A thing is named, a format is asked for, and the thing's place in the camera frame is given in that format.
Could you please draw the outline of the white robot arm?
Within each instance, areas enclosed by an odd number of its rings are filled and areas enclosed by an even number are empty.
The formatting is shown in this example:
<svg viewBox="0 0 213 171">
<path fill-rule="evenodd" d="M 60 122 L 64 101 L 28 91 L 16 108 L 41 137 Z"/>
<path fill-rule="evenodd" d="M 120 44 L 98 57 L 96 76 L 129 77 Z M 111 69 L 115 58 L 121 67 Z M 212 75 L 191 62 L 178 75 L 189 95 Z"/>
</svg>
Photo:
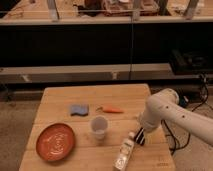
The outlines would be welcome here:
<svg viewBox="0 0 213 171">
<path fill-rule="evenodd" d="M 162 119 L 169 120 L 213 146 L 213 119 L 180 107 L 179 100 L 178 93 L 170 88 L 149 96 L 138 122 L 150 133 L 159 127 Z"/>
</svg>

